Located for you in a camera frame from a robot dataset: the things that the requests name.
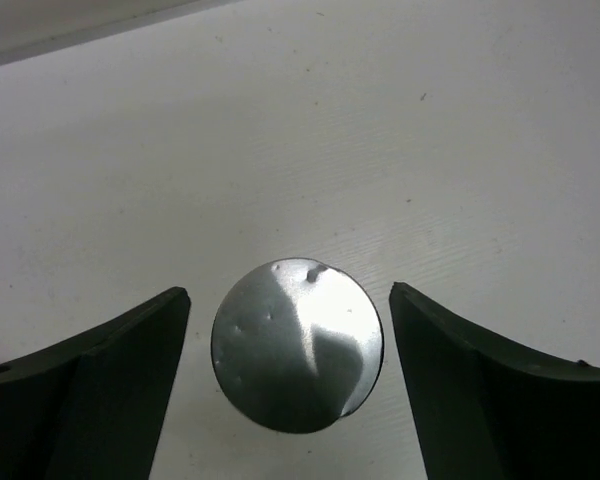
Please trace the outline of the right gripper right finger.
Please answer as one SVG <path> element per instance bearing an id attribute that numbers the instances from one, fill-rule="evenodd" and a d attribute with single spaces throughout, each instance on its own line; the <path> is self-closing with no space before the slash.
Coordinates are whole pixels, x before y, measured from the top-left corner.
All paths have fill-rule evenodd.
<path id="1" fill-rule="evenodd" d="M 392 323 L 430 479 L 600 479 L 600 368 L 517 343 L 393 285 Z"/>

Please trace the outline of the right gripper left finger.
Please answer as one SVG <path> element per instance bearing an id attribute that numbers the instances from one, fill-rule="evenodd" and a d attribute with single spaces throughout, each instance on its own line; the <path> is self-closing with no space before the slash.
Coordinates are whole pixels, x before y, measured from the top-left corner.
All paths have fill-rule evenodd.
<path id="1" fill-rule="evenodd" d="M 191 301 L 172 287 L 0 364 L 0 479 L 146 479 Z"/>

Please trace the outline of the tall silver lid spice jar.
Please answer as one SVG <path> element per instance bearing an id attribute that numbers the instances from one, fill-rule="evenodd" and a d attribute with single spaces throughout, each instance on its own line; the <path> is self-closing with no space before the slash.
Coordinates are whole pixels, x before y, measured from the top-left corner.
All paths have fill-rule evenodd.
<path id="1" fill-rule="evenodd" d="M 374 389 L 384 331 L 352 276 L 311 258 L 244 275 L 216 312 L 210 354 L 219 388 L 254 423 L 286 434 L 322 431 Z"/>

